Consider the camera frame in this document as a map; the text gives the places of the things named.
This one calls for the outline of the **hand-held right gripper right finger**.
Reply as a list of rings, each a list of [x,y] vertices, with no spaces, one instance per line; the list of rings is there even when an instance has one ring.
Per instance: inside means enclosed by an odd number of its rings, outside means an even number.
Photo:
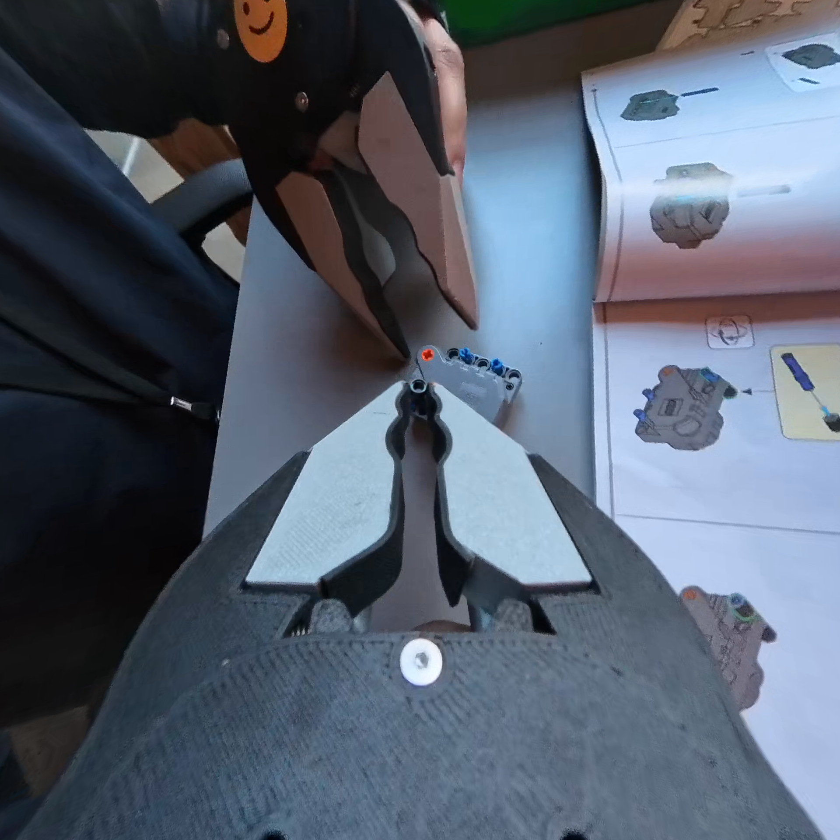
[[[427,388],[438,574],[451,606],[580,592],[592,573],[529,453],[441,385]]]

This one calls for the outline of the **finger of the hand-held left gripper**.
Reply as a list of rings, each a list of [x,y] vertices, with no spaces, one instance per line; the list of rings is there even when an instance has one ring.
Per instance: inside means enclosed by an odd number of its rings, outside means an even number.
[[[385,285],[397,268],[397,212],[372,174],[344,164],[290,171],[276,186],[312,270],[399,360],[409,349]]]
[[[389,72],[362,99],[358,149],[385,197],[406,217],[441,294],[477,330],[478,291],[460,185],[455,175],[438,172]]]

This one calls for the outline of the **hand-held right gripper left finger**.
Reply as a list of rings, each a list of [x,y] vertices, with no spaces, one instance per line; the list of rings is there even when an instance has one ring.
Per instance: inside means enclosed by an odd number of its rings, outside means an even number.
[[[306,453],[245,577],[249,589],[317,595],[352,616],[403,565],[403,457],[411,396],[399,381]]]

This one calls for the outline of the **grey lego motor block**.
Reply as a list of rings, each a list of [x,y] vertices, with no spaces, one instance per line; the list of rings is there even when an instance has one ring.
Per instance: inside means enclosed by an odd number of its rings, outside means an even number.
[[[497,427],[504,427],[522,386],[516,367],[468,347],[439,350],[432,344],[415,354],[413,381],[441,385]]]

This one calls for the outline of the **person's left forearm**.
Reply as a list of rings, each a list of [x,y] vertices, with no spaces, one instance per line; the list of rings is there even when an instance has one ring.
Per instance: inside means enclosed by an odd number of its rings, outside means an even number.
[[[83,128],[155,139],[230,120],[220,32],[231,2],[3,1],[2,65]]]

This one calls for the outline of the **lego instruction booklet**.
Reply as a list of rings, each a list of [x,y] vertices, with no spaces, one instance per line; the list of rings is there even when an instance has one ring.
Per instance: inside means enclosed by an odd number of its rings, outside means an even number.
[[[838,28],[586,72],[598,505],[838,838]]]

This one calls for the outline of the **person's left hand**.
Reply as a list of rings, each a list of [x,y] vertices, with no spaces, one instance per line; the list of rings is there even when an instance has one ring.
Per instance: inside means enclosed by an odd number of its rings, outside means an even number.
[[[434,62],[440,120],[448,162],[459,184],[466,162],[466,70],[460,48],[445,27],[426,12],[418,12],[424,37]]]

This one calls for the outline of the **green plastic bin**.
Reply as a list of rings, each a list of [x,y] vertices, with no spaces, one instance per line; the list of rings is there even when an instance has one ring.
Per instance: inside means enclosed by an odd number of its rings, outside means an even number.
[[[650,1],[441,1],[449,31],[462,47],[488,46],[556,25],[646,6]]]

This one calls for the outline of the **person's dark clothed torso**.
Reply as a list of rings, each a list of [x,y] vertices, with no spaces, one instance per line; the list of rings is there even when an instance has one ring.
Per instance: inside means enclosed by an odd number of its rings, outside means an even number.
[[[200,541],[238,291],[2,50],[2,727],[84,703]]]

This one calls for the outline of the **wooden puzzle board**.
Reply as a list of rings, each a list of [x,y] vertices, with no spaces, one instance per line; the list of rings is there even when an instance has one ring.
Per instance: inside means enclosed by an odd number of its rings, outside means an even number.
[[[730,45],[838,28],[838,1],[685,1],[657,50]]]

